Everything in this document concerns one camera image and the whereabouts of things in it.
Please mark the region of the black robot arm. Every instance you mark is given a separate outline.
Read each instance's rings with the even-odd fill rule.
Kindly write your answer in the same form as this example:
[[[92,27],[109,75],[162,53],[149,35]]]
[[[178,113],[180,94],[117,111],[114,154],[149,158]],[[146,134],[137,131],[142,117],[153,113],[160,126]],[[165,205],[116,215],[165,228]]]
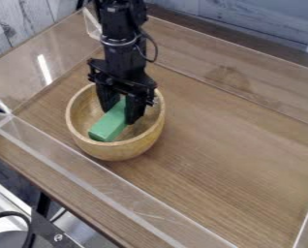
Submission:
[[[146,106],[154,104],[156,82],[145,72],[148,57],[146,41],[152,36],[142,29],[148,21],[144,0],[93,0],[101,24],[101,45],[105,57],[88,60],[88,79],[96,84],[101,109],[108,112],[125,97],[125,123],[132,125],[144,116]]]

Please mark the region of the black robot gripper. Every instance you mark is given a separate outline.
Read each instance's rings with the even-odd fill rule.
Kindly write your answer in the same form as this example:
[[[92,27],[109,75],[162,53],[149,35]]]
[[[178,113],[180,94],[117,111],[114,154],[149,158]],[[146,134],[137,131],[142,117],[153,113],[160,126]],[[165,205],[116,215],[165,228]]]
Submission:
[[[144,116],[146,106],[154,103],[156,82],[145,72],[145,49],[104,47],[105,58],[88,60],[88,79],[96,84],[96,93],[104,112],[125,97],[125,122],[132,125]]]

